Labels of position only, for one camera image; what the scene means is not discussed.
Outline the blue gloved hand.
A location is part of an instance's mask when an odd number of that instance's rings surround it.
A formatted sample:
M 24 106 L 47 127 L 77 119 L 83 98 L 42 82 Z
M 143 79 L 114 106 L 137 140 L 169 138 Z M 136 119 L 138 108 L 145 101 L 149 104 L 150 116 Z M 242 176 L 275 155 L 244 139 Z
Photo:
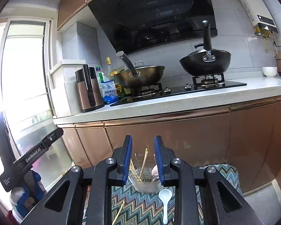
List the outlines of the blue gloved hand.
M 12 214 L 18 224 L 21 224 L 28 213 L 47 194 L 41 176 L 34 170 L 30 170 L 20 186 L 15 187 L 9 196 L 12 205 Z

